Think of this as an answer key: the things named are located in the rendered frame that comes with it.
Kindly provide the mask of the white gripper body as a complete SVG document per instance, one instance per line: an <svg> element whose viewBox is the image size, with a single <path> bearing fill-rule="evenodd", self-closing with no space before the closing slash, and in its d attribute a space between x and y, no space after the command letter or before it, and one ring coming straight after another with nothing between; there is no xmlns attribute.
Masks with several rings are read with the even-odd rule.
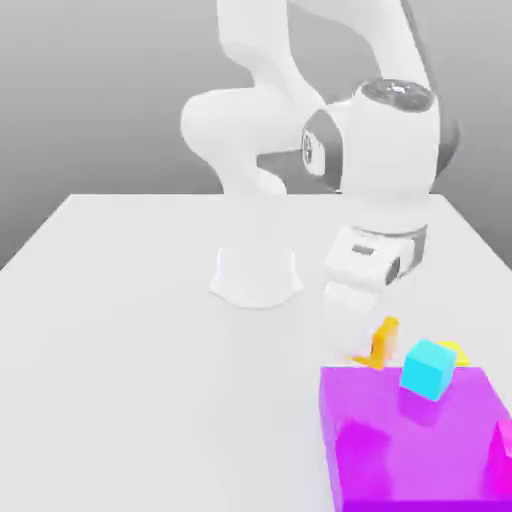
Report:
<svg viewBox="0 0 512 512"><path fill-rule="evenodd" d="M323 329L330 347L340 354L356 354L368 344L379 295L349 284L330 281L323 291Z"/></svg>

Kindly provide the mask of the small orange cube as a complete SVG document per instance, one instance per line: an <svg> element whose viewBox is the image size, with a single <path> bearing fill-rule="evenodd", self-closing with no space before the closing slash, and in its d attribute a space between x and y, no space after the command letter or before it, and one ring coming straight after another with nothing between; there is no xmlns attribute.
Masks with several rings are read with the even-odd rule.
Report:
<svg viewBox="0 0 512 512"><path fill-rule="evenodd" d="M391 359L398 336L399 320L387 316L373 333L370 353L368 355L349 356L350 361L382 371Z"/></svg>

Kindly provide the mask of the small cyan cube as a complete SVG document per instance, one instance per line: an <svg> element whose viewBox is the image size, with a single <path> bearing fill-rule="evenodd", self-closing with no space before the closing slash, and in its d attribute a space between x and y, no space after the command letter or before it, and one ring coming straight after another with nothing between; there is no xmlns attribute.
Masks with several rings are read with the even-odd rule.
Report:
<svg viewBox="0 0 512 512"><path fill-rule="evenodd" d="M419 340L407 353L400 386L429 401L437 402L449 387L457 353L429 340Z"/></svg>

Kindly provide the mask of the small yellow cube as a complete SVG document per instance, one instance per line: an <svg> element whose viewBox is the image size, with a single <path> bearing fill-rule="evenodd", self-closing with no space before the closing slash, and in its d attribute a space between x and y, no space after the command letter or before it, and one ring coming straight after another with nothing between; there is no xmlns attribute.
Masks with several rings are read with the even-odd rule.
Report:
<svg viewBox="0 0 512 512"><path fill-rule="evenodd" d="M455 341L440 341L439 346L454 351L456 353L456 366L457 367L469 367L470 360L465 352L461 349L459 344Z"/></svg>

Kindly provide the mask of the large magenta box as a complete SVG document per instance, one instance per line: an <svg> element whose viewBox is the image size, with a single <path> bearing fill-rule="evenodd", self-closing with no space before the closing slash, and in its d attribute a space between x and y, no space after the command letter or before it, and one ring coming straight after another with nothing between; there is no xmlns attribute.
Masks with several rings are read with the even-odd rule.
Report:
<svg viewBox="0 0 512 512"><path fill-rule="evenodd" d="M488 462L509 414L484 371L457 368L437 402L400 377L397 367L321 370L334 512L512 512L512 490L498 490Z"/></svg>

